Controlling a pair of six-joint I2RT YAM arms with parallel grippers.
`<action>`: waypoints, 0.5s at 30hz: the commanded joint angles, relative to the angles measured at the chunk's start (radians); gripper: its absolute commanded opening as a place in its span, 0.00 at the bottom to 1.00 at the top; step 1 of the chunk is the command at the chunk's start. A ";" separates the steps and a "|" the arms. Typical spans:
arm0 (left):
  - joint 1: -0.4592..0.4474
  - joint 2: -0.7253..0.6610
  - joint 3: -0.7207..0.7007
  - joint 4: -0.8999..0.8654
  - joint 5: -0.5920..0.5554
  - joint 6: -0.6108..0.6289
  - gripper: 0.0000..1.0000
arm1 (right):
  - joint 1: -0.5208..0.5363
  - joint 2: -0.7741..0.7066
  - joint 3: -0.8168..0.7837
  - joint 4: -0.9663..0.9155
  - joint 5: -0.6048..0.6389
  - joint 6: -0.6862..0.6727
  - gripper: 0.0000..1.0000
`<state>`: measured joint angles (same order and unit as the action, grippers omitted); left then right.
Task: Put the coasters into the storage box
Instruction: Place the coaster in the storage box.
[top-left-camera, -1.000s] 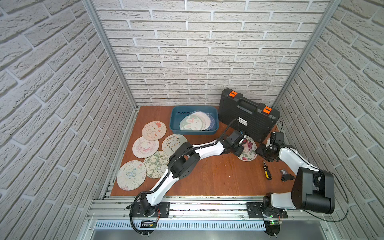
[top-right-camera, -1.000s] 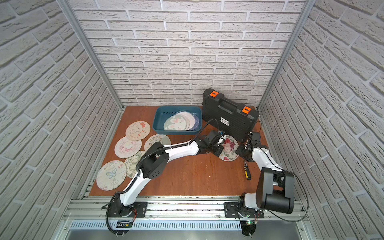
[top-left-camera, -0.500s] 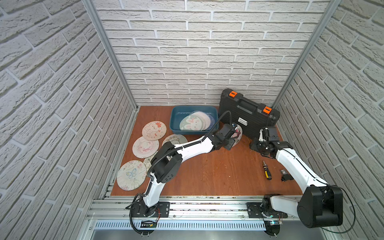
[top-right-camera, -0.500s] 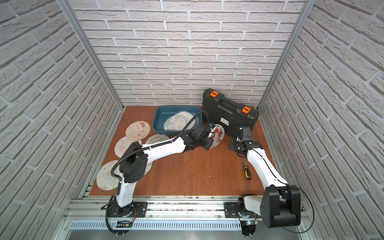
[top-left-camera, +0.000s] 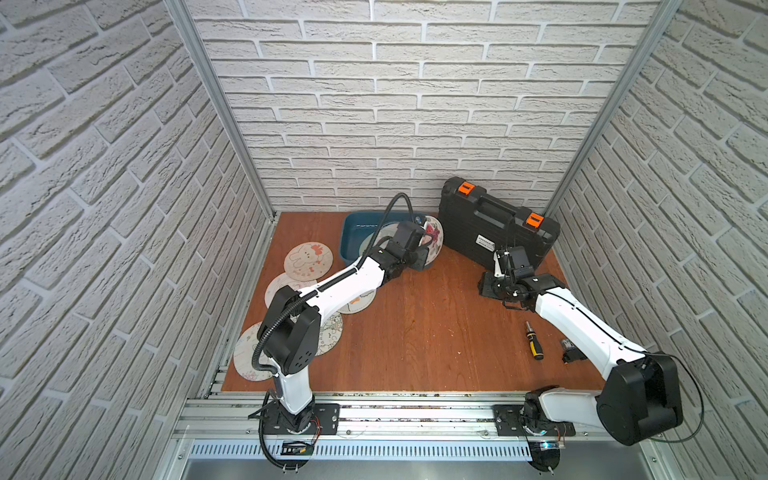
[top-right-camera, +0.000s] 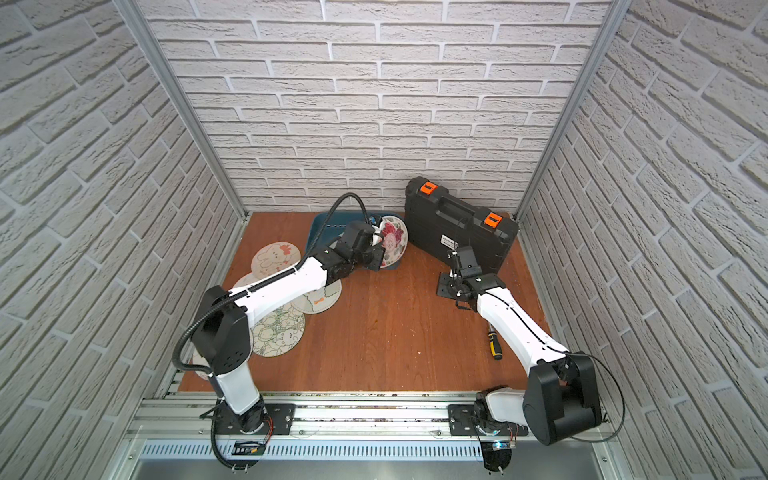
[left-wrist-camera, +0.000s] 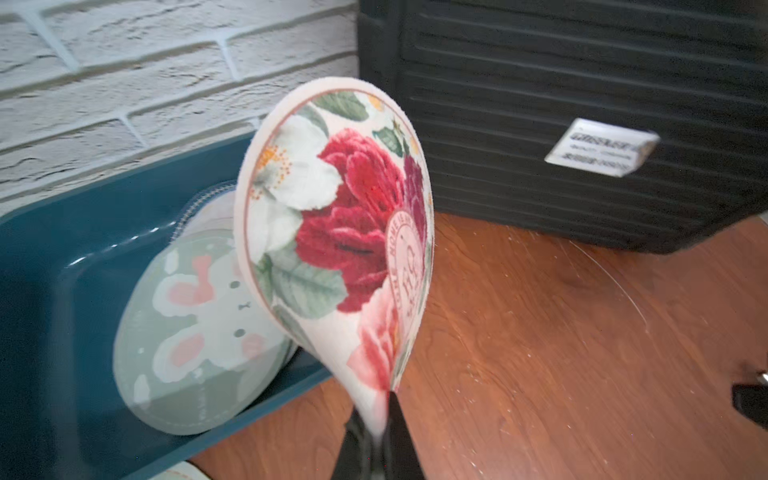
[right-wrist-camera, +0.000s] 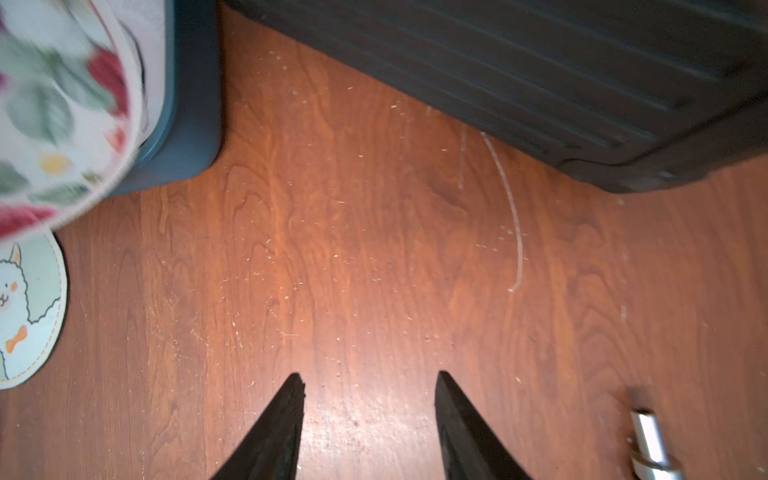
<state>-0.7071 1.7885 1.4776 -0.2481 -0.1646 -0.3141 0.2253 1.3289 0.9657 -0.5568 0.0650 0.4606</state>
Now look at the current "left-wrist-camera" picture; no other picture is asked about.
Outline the floral rose coaster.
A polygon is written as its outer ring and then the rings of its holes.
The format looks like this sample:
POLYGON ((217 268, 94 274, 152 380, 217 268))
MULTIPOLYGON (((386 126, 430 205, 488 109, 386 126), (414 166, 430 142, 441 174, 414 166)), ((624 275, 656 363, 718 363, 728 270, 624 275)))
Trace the floral rose coaster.
POLYGON ((256 299, 381 438, 433 272, 431 183, 407 115, 356 78, 292 90, 248 146, 234 233, 256 299))

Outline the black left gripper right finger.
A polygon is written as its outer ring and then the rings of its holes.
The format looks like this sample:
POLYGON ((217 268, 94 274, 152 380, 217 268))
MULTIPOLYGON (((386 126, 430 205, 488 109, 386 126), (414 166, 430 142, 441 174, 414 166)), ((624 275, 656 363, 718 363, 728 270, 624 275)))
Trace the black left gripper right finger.
POLYGON ((382 441, 382 463, 386 480, 424 480, 418 454, 394 392, 389 394, 388 420, 382 441))

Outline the white bear flower coaster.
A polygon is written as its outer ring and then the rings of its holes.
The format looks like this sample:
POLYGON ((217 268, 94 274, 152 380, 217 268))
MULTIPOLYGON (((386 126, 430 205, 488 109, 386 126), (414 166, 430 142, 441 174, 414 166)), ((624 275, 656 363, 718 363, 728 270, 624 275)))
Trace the white bear flower coaster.
POLYGON ((151 480, 210 480, 210 478, 194 464, 184 461, 151 477, 151 480))

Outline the pale white coaster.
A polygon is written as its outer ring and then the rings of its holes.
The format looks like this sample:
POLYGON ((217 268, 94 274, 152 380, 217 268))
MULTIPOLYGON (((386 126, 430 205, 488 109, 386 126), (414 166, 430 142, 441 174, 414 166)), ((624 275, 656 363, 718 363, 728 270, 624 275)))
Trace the pale white coaster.
POLYGON ((236 182, 227 181, 197 193, 182 208, 170 241, 208 230, 234 228, 236 182))

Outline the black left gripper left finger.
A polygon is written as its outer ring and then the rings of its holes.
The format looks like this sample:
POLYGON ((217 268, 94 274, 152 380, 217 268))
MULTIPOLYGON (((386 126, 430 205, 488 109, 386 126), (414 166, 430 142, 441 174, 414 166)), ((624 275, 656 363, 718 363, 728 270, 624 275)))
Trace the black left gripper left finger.
POLYGON ((373 439, 360 414, 354 409, 345 424, 345 435, 331 480, 370 480, 373 439))

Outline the green white bunny coaster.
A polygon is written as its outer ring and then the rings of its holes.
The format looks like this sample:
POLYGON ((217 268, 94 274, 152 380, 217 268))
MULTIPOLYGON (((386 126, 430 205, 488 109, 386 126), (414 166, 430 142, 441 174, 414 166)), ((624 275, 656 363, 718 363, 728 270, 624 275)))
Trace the green white bunny coaster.
POLYGON ((253 299, 227 230, 174 240, 127 302, 113 349, 121 398, 142 422, 187 436, 252 404, 296 352, 253 299))

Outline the teal plastic storage box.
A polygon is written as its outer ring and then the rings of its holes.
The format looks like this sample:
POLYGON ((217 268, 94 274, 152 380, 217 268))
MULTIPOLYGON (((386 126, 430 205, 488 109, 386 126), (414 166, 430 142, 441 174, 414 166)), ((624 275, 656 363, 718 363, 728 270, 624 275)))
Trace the teal plastic storage box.
POLYGON ((300 352, 247 410, 179 437, 133 415, 112 373, 121 314, 184 205, 234 179, 248 135, 30 204, 1 219, 1 475, 148 479, 329 378, 300 352))

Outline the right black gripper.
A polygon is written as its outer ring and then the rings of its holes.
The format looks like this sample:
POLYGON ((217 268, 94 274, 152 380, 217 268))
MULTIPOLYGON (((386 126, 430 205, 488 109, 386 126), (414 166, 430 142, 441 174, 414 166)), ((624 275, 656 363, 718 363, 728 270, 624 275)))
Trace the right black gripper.
POLYGON ((767 372, 756 374, 754 383, 733 384, 731 387, 733 408, 742 416, 768 429, 768 386, 767 372))

